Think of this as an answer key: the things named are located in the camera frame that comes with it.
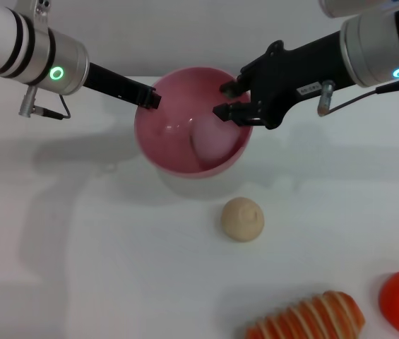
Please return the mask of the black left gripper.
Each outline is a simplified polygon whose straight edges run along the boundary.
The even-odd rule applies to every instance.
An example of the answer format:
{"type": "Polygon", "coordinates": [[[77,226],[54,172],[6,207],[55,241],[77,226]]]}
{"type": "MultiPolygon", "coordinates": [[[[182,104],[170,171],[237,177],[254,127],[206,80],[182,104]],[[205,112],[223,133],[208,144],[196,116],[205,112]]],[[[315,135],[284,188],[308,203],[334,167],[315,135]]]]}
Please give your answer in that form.
{"type": "Polygon", "coordinates": [[[84,87],[146,109],[157,109],[161,97],[154,88],[90,63],[84,87]]]}

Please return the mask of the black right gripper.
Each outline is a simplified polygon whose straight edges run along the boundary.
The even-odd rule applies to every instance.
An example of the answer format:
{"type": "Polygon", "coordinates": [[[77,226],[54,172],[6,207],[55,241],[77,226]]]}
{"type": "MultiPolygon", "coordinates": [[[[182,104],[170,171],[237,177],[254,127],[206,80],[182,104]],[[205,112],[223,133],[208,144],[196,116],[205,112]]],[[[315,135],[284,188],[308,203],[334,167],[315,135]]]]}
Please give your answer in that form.
{"type": "Polygon", "coordinates": [[[339,32],[291,50],[278,40],[243,67],[236,79],[219,88],[227,98],[237,98],[249,91],[251,102],[221,104],[213,108],[213,113],[237,126],[276,129],[297,103],[321,95],[319,89],[306,89],[325,81],[332,81],[336,90],[355,85],[343,59],[339,32]]]}

